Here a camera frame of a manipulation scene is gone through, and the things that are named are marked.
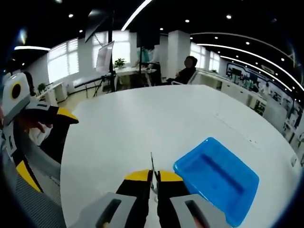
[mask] cable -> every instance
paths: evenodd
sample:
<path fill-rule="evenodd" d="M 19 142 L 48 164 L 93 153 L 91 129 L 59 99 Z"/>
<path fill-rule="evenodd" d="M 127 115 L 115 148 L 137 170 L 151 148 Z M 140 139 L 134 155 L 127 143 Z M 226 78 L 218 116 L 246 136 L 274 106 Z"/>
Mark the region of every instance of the cable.
<path fill-rule="evenodd" d="M 98 43 L 100 44 L 100 46 L 103 47 L 102 43 L 99 42 L 99 39 L 97 38 L 96 34 L 94 33 L 95 38 L 97 39 Z"/>

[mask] black ceiling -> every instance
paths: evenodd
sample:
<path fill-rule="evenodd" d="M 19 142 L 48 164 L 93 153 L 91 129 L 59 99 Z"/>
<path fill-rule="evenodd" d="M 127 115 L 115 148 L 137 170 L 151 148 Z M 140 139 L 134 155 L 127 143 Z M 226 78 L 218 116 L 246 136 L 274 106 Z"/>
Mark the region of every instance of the black ceiling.
<path fill-rule="evenodd" d="M 143 0 L 32 0 L 8 1 L 3 8 L 1 21 L 4 31 L 1 40 L 1 67 L 18 69 L 21 63 L 28 66 L 44 51 L 19 50 L 12 51 L 18 43 L 16 36 L 21 28 L 27 32 L 26 45 L 52 48 L 66 40 L 84 36 L 80 29 L 85 29 L 87 15 L 93 8 L 114 9 L 114 29 L 121 29 L 134 10 Z M 255 40 L 221 34 L 192 35 L 195 43 L 219 44 L 243 49 L 278 64 L 292 74 L 299 82 L 302 81 L 302 67 L 298 67 L 304 52 L 301 46 L 300 29 L 301 12 L 299 3 L 294 0 L 286 2 L 253 1 L 253 0 L 153 0 L 130 24 L 128 29 L 137 31 L 150 25 L 164 28 L 164 33 L 182 30 L 188 33 L 222 32 L 252 37 L 267 42 L 286 54 L 296 54 L 295 63 L 281 52 Z M 220 51 L 221 55 L 235 57 L 255 64 L 263 64 L 278 73 L 277 78 L 294 86 L 294 96 L 302 96 L 302 91 L 285 73 L 273 65 L 249 54 L 218 47 L 209 50 Z"/>

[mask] desk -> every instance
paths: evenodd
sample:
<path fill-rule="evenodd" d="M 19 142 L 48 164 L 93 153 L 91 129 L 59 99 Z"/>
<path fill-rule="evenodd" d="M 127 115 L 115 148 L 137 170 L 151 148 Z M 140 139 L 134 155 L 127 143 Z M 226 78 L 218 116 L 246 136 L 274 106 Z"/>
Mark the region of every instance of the desk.
<path fill-rule="evenodd" d="M 214 89 L 220 90 L 223 93 L 237 99 L 248 107 L 254 108 L 257 101 L 263 103 L 265 106 L 267 101 L 260 94 L 249 91 L 226 77 L 216 75 L 206 71 L 200 71 L 200 84 L 210 86 Z"/>
<path fill-rule="evenodd" d="M 120 76 L 126 76 L 126 75 L 135 75 L 138 74 L 139 69 L 136 67 L 126 67 L 126 68 L 122 68 L 122 69 L 115 69 L 116 71 L 116 75 L 118 77 Z M 155 69 L 145 69 L 142 68 L 142 73 L 145 74 L 145 77 L 147 79 L 148 85 L 151 86 L 151 81 L 150 81 L 150 77 L 148 74 L 155 72 Z M 117 88 L 117 82 L 118 82 L 118 77 L 115 77 L 114 79 L 114 86 L 115 86 L 115 90 Z M 101 80 L 101 76 L 91 76 L 91 77 L 83 77 L 80 78 L 78 80 L 75 80 L 73 82 L 73 86 L 75 88 L 80 87 L 80 86 L 85 86 L 86 84 L 92 83 L 92 82 L 96 82 Z"/>
<path fill-rule="evenodd" d="M 301 176 L 284 137 L 250 108 L 205 85 L 155 86 L 86 100 L 73 114 L 61 165 L 61 202 L 67 226 L 105 193 L 116 192 L 132 171 L 172 171 L 173 163 L 212 136 L 260 178 L 256 197 L 240 228 L 270 228 Z M 156 203 L 147 228 L 158 228 Z"/>
<path fill-rule="evenodd" d="M 58 106 L 57 102 L 65 101 L 67 98 L 67 89 L 64 87 L 63 82 L 51 85 L 46 91 L 37 96 L 36 98 L 40 100 L 42 97 L 45 97 L 46 102 L 52 106 Z"/>

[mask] blue tray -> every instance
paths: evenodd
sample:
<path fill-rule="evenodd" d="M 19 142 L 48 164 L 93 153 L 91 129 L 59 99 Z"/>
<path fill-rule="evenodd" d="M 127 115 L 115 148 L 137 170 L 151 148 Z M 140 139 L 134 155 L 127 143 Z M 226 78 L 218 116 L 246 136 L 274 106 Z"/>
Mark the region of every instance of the blue tray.
<path fill-rule="evenodd" d="M 175 162 L 191 194 L 199 194 L 223 211 L 238 227 L 255 197 L 259 177 L 214 138 L 208 138 Z"/>

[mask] ceiling light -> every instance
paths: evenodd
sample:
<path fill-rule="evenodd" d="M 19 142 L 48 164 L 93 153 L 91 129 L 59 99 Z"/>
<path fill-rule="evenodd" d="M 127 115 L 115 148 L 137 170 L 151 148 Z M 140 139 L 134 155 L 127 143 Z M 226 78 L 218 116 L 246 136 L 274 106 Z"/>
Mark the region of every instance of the ceiling light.
<path fill-rule="evenodd" d="M 243 64 L 247 64 L 248 66 L 251 66 L 251 67 L 257 69 L 257 70 L 259 70 L 260 72 L 263 72 L 263 73 L 269 75 L 271 78 L 274 78 L 276 81 L 278 81 L 279 83 L 281 83 L 284 87 L 286 87 L 290 92 L 292 91 L 292 90 L 291 90 L 287 85 L 285 85 L 282 81 L 280 81 L 279 79 L 277 79 L 276 77 L 274 77 L 272 74 L 268 73 L 268 72 L 265 71 L 265 70 L 262 70 L 262 69 L 260 69 L 260 68 L 258 68 L 258 67 L 256 67 L 256 66 L 254 66 L 254 65 L 251 65 L 251 64 L 249 64 L 249 63 L 243 62 L 243 61 L 238 60 L 238 59 L 230 58 L 230 57 L 227 57 L 227 56 L 220 56 L 220 57 L 221 57 L 221 58 L 227 58 L 227 59 L 230 59 L 230 60 L 235 60 L 235 61 L 240 62 L 240 63 L 243 63 Z"/>
<path fill-rule="evenodd" d="M 129 24 L 134 20 L 134 18 L 143 10 L 143 8 L 145 8 L 150 2 L 152 2 L 152 0 L 145 0 L 135 11 L 134 13 L 131 15 L 131 17 L 127 20 L 127 22 L 125 23 L 125 25 L 122 28 L 122 31 L 125 31 L 127 29 L 127 27 L 129 26 Z"/>
<path fill-rule="evenodd" d="M 245 50 L 241 50 L 241 49 L 238 49 L 238 48 L 235 48 L 235 47 L 228 47 L 228 46 L 224 46 L 224 45 L 217 45 L 217 44 L 198 44 L 200 46 L 210 46 L 210 47 L 220 47 L 220 48 L 228 48 L 228 49 L 232 49 L 232 50 L 236 50 L 236 51 L 241 51 L 241 52 L 244 52 L 244 53 L 247 53 L 247 54 L 250 54 L 250 55 L 253 55 L 255 57 L 258 57 L 272 65 L 274 65 L 275 67 L 277 67 L 278 69 L 282 70 L 285 74 L 287 74 L 303 91 L 304 91 L 304 87 L 290 74 L 288 73 L 286 70 L 284 70 L 283 68 L 281 68 L 279 65 L 271 62 L 270 60 L 264 58 L 264 57 L 261 57 L 257 54 L 254 54 L 254 53 L 251 53 L 249 51 L 245 51 Z"/>
<path fill-rule="evenodd" d="M 36 46 L 17 46 L 14 48 L 14 50 L 24 50 L 24 49 L 43 50 L 43 51 L 50 50 L 50 48 L 47 47 L 36 47 Z"/>

